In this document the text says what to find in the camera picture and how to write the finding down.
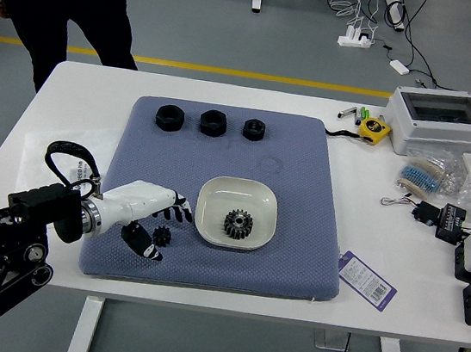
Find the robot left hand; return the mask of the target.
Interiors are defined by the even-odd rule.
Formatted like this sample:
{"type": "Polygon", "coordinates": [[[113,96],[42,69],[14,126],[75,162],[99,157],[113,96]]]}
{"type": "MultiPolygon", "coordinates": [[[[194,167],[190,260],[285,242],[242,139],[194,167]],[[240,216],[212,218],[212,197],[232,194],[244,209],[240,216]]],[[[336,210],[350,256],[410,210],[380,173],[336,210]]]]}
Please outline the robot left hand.
{"type": "Polygon", "coordinates": [[[139,223],[151,215],[162,213],[172,216],[180,223],[192,220],[192,210],[186,197],[172,189],[153,183],[135,181],[113,188],[102,194],[102,198],[90,197],[83,202],[83,210],[89,216],[89,237],[105,233],[114,225],[120,225],[121,237],[138,256],[160,261],[162,255],[139,223]]]}

